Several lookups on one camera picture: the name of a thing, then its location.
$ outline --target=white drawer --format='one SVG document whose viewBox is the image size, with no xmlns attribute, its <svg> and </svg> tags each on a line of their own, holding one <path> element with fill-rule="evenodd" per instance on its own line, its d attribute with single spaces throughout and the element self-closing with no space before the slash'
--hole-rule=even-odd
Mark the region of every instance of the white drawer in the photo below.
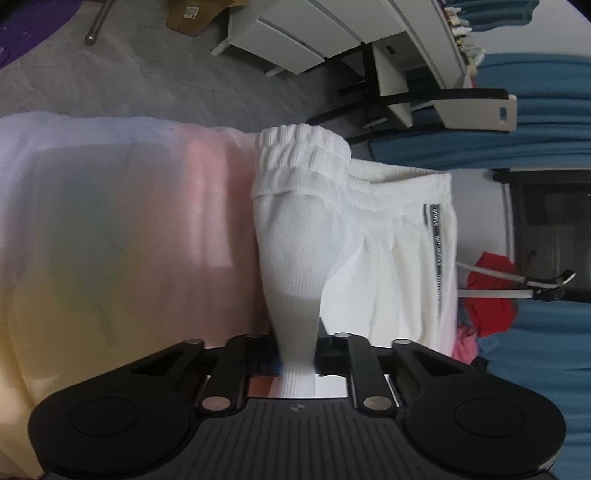
<svg viewBox="0 0 591 480">
<path fill-rule="evenodd" d="M 233 37 L 230 43 L 292 73 L 301 73 L 324 61 L 309 48 L 259 20 Z"/>
<path fill-rule="evenodd" d="M 365 43 L 396 35 L 405 30 L 400 16 L 388 0 L 316 0 L 316 2 Z"/>
<path fill-rule="evenodd" d="M 325 57 L 359 45 L 343 27 L 307 0 L 282 0 L 262 18 Z"/>
</svg>

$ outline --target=ribbed black surface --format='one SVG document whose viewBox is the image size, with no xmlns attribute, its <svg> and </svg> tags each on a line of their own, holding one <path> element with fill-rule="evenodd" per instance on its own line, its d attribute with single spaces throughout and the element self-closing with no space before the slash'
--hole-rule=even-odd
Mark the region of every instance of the ribbed black surface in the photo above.
<svg viewBox="0 0 591 480">
<path fill-rule="evenodd" d="M 421 460 L 389 419 L 348 400 L 250 399 L 206 420 L 176 461 L 145 480 L 437 480 L 457 478 Z"/>
</svg>

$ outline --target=cabinet leg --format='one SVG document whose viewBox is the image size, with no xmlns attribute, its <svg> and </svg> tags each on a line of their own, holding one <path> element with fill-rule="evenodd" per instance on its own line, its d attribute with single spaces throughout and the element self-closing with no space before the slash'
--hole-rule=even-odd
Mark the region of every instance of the cabinet leg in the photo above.
<svg viewBox="0 0 591 480">
<path fill-rule="evenodd" d="M 265 75 L 267 75 L 269 78 L 274 77 L 275 75 L 277 75 L 278 73 L 281 73 L 285 70 L 285 68 L 283 67 L 273 67 L 271 70 L 267 70 L 265 72 Z"/>
<path fill-rule="evenodd" d="M 226 50 L 226 48 L 228 48 L 229 46 L 230 46 L 230 42 L 229 42 L 228 38 L 226 37 L 216 47 L 213 48 L 212 55 L 214 57 L 217 57 L 220 53 L 223 53 Z"/>
</svg>

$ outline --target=metal screw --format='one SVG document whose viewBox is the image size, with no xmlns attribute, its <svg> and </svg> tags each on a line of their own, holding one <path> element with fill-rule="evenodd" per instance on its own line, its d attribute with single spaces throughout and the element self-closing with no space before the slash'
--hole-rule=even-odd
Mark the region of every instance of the metal screw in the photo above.
<svg viewBox="0 0 591 480">
<path fill-rule="evenodd" d="M 392 406 L 392 401 L 389 398 L 376 395 L 374 397 L 367 397 L 363 404 L 370 410 L 384 411 Z"/>
<path fill-rule="evenodd" d="M 201 402 L 201 406 L 209 411 L 222 411 L 228 408 L 232 402 L 229 398 L 220 397 L 215 395 L 213 397 L 208 397 Z"/>
</svg>

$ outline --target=cardboard box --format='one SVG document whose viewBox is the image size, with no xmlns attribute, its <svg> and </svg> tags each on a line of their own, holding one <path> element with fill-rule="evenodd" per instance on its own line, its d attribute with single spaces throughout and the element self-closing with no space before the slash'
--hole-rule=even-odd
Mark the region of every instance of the cardboard box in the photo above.
<svg viewBox="0 0 591 480">
<path fill-rule="evenodd" d="M 247 3 L 248 0 L 170 0 L 166 26 L 194 37 L 227 7 Z"/>
</svg>

